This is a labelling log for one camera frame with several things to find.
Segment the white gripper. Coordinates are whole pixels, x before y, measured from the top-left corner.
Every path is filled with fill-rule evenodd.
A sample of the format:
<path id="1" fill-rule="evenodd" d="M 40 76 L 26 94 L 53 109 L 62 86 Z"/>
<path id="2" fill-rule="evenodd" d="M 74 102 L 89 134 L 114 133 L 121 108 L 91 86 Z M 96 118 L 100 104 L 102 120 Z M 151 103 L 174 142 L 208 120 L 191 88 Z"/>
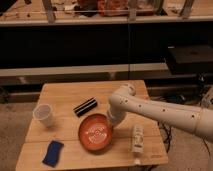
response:
<path id="1" fill-rule="evenodd" d="M 126 112 L 116 107 L 110 106 L 107 110 L 107 119 L 111 126 L 116 127 L 119 125 L 126 116 Z"/>

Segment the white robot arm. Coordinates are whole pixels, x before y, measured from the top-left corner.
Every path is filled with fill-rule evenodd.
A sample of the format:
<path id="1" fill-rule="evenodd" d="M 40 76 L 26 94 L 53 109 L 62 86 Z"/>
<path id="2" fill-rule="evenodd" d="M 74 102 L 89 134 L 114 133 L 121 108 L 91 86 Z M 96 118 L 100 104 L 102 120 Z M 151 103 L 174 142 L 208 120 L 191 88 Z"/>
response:
<path id="1" fill-rule="evenodd" d="M 213 143 L 213 110 L 197 106 L 145 100 L 135 96 L 132 84 L 126 83 L 108 99 L 107 118 L 113 126 L 120 124 L 127 112 L 168 124 Z"/>

